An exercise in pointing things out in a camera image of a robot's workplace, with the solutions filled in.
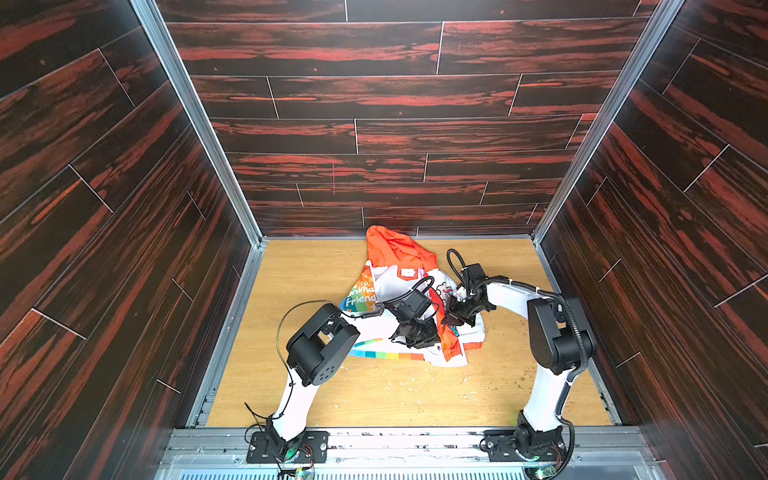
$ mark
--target wooden floor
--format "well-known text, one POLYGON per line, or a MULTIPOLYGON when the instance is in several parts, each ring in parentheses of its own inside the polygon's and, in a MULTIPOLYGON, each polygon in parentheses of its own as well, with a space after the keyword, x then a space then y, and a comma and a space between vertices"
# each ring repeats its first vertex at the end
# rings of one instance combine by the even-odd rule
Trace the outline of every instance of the wooden floor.
MULTIPOLYGON (((453 247, 467 263, 490 275, 550 288, 530 240, 419 240, 449 272, 453 247)), ((253 423, 243 402, 260 415, 274 413, 286 371, 275 350, 280 318, 306 300, 339 303, 366 261, 364 240, 271 240, 217 393, 208 426, 253 423)), ((283 324, 280 348, 319 308, 302 306, 283 324)), ((528 401, 536 362, 528 325, 507 310, 483 313, 487 338, 467 352, 469 365, 447 369, 413 360, 347 358, 317 393, 310 426, 496 426, 514 425, 528 401)), ((564 417, 576 425, 610 425, 588 372, 575 383, 564 417)))

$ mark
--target garment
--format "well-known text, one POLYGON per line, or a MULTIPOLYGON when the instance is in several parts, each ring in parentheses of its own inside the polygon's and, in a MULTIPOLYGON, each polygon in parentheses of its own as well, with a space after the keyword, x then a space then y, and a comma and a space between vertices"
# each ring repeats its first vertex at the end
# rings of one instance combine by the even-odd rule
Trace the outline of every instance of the garment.
MULTIPOLYGON (((485 340, 485 326, 480 315, 474 327, 442 325, 448 296, 456 294, 456 284, 438 268, 435 254, 422 248, 411 237, 385 227, 370 227, 366 240, 368 260, 360 278, 342 301, 341 309, 351 315, 373 311, 377 302, 402 295, 423 277, 431 276, 435 279, 429 289, 429 298, 433 304, 426 315, 432 315, 437 309, 434 321, 439 345, 415 349, 391 342, 389 339, 379 339, 355 345, 351 355, 424 359, 436 366, 466 365, 465 351, 482 345, 485 340)), ((375 322, 376 317, 365 321, 375 322)))

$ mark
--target robotic arm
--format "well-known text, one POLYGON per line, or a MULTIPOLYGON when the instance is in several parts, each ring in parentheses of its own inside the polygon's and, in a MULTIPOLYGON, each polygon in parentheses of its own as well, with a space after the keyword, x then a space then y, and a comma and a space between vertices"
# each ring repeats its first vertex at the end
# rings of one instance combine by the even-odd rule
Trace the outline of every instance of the robotic arm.
MULTIPOLYGON (((581 304, 576 299, 565 299, 560 294, 503 276, 487 277, 478 263, 466 266, 455 250, 449 250, 449 262, 451 253, 461 261, 461 272, 453 270, 462 283, 458 288, 460 294, 451 297, 447 305, 443 323, 474 324, 477 313, 495 310, 497 306, 528 319, 531 351, 538 371, 531 397, 518 414, 518 425, 507 442, 514 444, 516 452, 528 461, 538 460, 550 449, 557 449, 565 460, 559 469, 555 471, 551 467, 546 475, 554 477, 568 463, 574 448, 573 425, 562 418, 562 409, 576 377, 586 369, 587 360, 597 348, 581 304), (567 451, 561 434, 564 424, 571 429, 567 451)), ((303 442, 306 417, 317 389, 331 379, 356 343, 394 338, 403 331, 404 325, 409 325, 409 329, 434 327, 432 316, 426 315, 432 306, 425 294, 431 283, 420 290, 423 280, 426 279, 406 294, 379 304, 376 312, 364 317, 347 316, 327 303, 291 337, 287 343, 286 390, 277 412, 266 421, 267 451, 274 458, 286 461, 296 454, 303 442)), ((481 443, 481 448, 493 459, 499 442, 488 438, 481 443)))

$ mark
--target wood panel wall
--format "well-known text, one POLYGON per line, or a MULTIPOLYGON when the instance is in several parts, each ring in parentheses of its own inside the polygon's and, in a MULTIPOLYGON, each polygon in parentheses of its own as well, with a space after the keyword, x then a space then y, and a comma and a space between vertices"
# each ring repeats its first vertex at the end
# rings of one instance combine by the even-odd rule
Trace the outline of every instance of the wood panel wall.
POLYGON ((685 2, 542 244, 678 480, 768 477, 767 18, 685 2))
POLYGON ((128 0, 0 17, 0 477, 150 478, 250 250, 128 0))
POLYGON ((157 3, 286 236, 532 232, 657 2, 157 3))

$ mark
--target wood grain wall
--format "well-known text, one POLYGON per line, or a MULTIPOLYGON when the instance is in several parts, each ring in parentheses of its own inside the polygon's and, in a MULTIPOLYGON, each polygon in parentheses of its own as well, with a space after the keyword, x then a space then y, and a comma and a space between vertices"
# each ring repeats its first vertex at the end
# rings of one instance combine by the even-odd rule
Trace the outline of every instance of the wood grain wall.
POLYGON ((532 232, 657 2, 157 3, 286 236, 532 232))
POLYGON ((14 2, 0 71, 0 477, 150 478, 250 246, 127 0, 14 2))
POLYGON ((685 2, 542 244, 678 480, 768 477, 767 18, 685 2))

